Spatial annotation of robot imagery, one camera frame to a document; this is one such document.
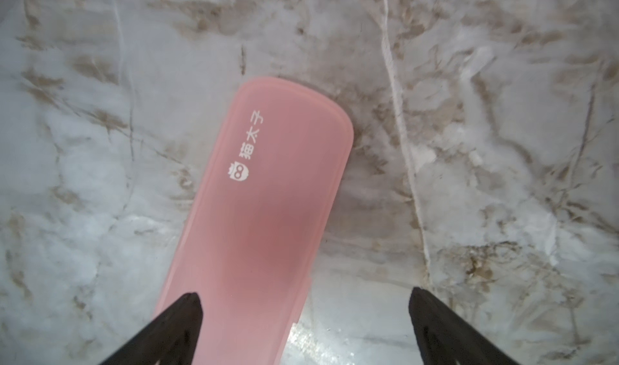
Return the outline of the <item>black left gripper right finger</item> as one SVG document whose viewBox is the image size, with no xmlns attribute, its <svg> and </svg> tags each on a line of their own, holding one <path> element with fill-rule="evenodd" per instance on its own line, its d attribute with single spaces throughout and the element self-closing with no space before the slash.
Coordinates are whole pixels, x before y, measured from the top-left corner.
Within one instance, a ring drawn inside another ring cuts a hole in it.
<svg viewBox="0 0 619 365">
<path fill-rule="evenodd" d="M 425 365 L 517 365 L 516 361 L 425 289 L 413 288 L 409 316 Z"/>
</svg>

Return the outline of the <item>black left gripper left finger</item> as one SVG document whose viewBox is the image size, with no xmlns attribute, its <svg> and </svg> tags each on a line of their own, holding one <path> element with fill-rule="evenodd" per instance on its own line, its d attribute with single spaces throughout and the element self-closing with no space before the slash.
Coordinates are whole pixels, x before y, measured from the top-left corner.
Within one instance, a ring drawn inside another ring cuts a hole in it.
<svg viewBox="0 0 619 365">
<path fill-rule="evenodd" d="M 197 293 L 185 293 L 102 365 L 193 363 L 203 311 Z"/>
</svg>

